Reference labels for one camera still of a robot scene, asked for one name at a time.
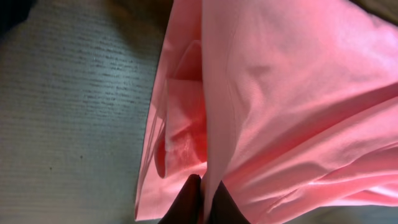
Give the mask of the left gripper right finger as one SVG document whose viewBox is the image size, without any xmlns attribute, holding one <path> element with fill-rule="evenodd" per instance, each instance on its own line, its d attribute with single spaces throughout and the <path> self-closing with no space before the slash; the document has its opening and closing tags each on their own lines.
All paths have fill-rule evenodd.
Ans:
<svg viewBox="0 0 398 224">
<path fill-rule="evenodd" d="M 213 197 L 211 212 L 207 219 L 207 223 L 249 224 L 249 221 L 240 212 L 223 182 L 220 182 Z"/>
</svg>

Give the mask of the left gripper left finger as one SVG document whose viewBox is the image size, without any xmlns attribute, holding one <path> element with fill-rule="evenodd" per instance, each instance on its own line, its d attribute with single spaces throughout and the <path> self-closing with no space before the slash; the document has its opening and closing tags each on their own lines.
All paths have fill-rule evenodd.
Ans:
<svg viewBox="0 0 398 224">
<path fill-rule="evenodd" d="M 198 222 L 202 206 L 201 177 L 192 174 L 159 224 L 194 224 Z"/>
</svg>

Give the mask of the pink shirt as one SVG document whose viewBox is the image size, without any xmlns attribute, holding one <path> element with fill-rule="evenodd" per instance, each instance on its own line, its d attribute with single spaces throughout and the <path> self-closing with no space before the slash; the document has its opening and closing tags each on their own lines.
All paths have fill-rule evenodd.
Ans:
<svg viewBox="0 0 398 224">
<path fill-rule="evenodd" d="M 174 1 L 147 116 L 135 219 L 191 174 L 251 223 L 397 205 L 397 26 L 341 0 Z"/>
</svg>

